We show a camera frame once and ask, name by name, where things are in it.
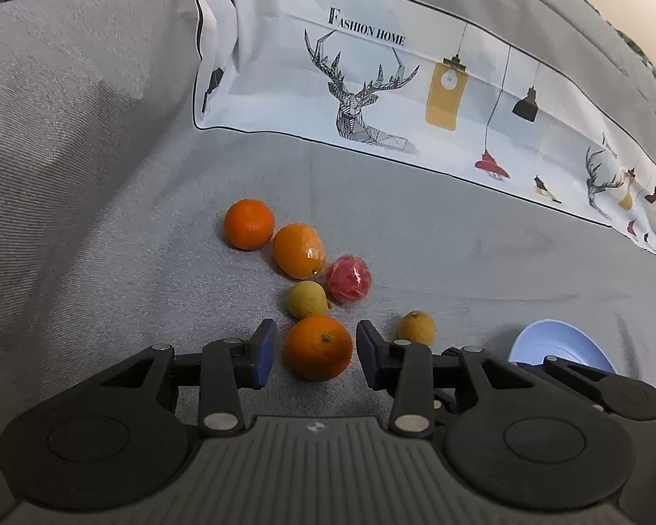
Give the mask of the large orange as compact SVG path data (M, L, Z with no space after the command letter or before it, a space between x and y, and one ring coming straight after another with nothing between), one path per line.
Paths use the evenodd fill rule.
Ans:
M302 381L330 381L348 368L352 356L351 334L329 316L307 316L285 334L284 363Z

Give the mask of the yellow fruit with stem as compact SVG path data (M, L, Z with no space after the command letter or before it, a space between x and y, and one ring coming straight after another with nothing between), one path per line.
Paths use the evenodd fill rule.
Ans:
M397 339L431 346L436 339L436 324L426 311L409 311L399 321Z

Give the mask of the small yellow-green fruit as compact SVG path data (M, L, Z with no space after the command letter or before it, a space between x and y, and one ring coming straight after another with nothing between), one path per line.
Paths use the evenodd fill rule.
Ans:
M329 304L326 291L315 281L301 281L288 291L286 309L298 320L310 315L327 315Z

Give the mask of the grey printed sofa cover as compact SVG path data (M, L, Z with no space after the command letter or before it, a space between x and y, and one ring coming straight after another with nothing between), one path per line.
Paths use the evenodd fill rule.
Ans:
M656 77L585 0L0 3L0 433L270 318L237 200L371 269L347 327L568 321L656 385ZM0 470L0 519L14 498Z

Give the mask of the orange fruit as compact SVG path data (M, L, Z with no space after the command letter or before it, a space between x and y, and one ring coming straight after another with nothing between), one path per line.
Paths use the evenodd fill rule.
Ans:
M318 231L305 223L282 227L272 240L272 256L281 271L294 279L312 279L327 262L327 251Z

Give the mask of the light blue plate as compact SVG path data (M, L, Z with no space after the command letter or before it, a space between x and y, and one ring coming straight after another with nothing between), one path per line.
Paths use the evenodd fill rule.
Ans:
M577 327L555 319L538 320L526 326L514 340L508 360L539 365L547 356L616 372L606 353L593 339Z

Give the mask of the red wrapped fruit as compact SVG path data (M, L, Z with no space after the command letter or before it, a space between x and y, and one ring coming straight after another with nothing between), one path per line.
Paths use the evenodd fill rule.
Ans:
M326 272L330 295L340 304L354 304L366 298L372 286L370 269L363 259L343 255L330 264Z

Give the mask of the small orange mandarin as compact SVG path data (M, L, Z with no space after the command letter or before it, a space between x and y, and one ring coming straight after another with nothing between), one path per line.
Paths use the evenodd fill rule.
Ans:
M258 199L241 199L234 203L223 219L223 232L232 247L255 251L272 239L275 216L270 207Z

